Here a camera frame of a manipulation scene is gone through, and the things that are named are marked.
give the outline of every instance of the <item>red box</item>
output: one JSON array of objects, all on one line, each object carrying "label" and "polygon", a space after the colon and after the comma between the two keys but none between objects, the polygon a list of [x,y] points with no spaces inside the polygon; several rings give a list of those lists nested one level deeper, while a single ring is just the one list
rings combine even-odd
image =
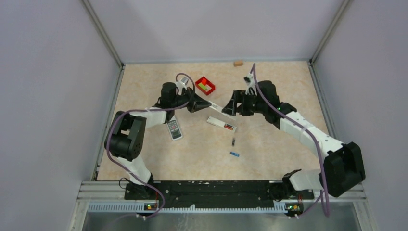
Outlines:
[{"label": "red box", "polygon": [[[208,86],[211,89],[205,90],[205,89],[201,88],[201,86],[199,85],[200,83],[202,83],[204,86]],[[201,77],[200,79],[198,79],[197,81],[195,81],[195,86],[198,89],[200,89],[200,91],[202,91],[205,95],[211,94],[216,89],[216,86],[204,76]]]}]

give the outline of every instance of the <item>gray wall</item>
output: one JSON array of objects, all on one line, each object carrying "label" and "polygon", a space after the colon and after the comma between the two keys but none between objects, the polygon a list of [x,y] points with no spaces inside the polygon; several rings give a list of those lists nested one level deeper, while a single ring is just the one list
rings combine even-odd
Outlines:
[{"label": "gray wall", "polygon": [[68,228],[118,73],[78,0],[0,2],[0,226]]},{"label": "gray wall", "polygon": [[408,1],[354,1],[317,63],[340,138],[361,146],[381,230],[406,230]]},{"label": "gray wall", "polygon": [[342,0],[91,0],[125,63],[309,59]]}]

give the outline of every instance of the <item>white remote control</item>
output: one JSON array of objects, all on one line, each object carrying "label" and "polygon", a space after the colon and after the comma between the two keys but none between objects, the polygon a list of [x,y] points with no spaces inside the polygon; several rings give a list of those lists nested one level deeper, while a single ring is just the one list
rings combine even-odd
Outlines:
[{"label": "white remote control", "polygon": [[176,116],[173,116],[170,121],[167,123],[168,131],[170,132],[171,139],[176,141],[183,138],[181,134],[180,126],[177,123]]}]

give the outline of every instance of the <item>marble pattern surface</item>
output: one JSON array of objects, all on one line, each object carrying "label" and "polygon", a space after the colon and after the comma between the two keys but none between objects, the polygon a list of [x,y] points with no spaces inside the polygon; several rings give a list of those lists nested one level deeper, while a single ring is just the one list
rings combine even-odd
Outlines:
[{"label": "marble pattern surface", "polygon": [[[194,81],[202,76],[216,90],[204,99],[225,106],[235,89],[246,89],[243,77],[252,62],[234,67],[228,63],[129,64],[126,65],[115,112],[144,109],[156,103],[164,82],[179,72]],[[258,62],[259,81],[271,80],[280,100],[288,102],[319,129],[327,132],[320,104],[306,62]],[[141,156],[155,180],[274,180],[294,169],[315,169],[317,158],[295,138],[266,122],[262,115],[237,116],[236,121],[212,109],[176,112],[183,138],[172,141],[166,125],[147,129]],[[236,125],[232,133],[206,122],[213,116]],[[104,153],[98,180],[118,180],[127,173],[109,161]]]}]

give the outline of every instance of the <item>wooden block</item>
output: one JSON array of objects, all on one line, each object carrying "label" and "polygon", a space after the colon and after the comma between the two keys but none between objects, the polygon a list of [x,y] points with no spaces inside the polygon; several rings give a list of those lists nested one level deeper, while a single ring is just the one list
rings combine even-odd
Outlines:
[{"label": "wooden block", "polygon": [[243,60],[237,60],[234,62],[234,66],[242,66],[243,65]]}]

